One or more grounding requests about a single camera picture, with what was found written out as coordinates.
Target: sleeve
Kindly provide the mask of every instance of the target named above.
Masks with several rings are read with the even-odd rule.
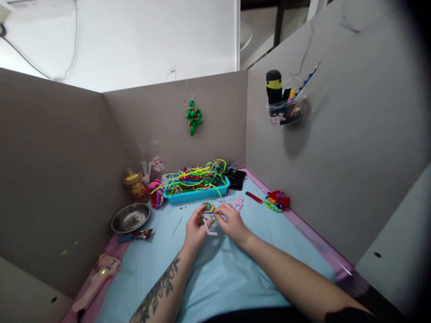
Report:
[[[339,322],[377,323],[379,321],[374,315],[353,307],[347,307],[339,312],[326,314],[325,323],[339,323]]]

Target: pen holder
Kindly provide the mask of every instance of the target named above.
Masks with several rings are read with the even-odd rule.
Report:
[[[266,105],[273,126],[282,126],[285,124],[295,123],[301,120],[302,100],[285,100],[271,105]]]

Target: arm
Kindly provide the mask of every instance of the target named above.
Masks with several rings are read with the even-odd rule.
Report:
[[[205,228],[200,228],[201,212],[204,208],[205,205],[202,205],[193,212],[187,222],[183,247],[139,305],[130,323],[175,321],[187,276],[207,234]],[[212,220],[207,221],[209,227],[212,223]]]
[[[223,231],[260,265],[279,292],[312,322],[324,322],[327,313],[346,307],[368,312],[318,272],[251,233],[232,205],[223,203],[215,209],[214,216]]]

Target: blue plastic tray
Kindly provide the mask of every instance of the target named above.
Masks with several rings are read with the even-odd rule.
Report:
[[[228,193],[228,187],[230,185],[229,179],[226,176],[224,177],[224,181],[226,182],[226,185],[217,186],[217,189],[219,190],[221,195],[226,195]],[[165,192],[163,192],[163,197],[167,199],[171,204],[191,202],[191,201],[207,199],[215,196],[219,196],[215,188],[186,192],[186,193],[175,194],[175,195],[166,195]]]

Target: metal bowl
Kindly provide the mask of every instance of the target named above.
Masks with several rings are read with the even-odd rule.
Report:
[[[129,233],[144,225],[150,218],[151,210],[144,203],[129,205],[119,211],[111,221],[111,229],[116,233]]]

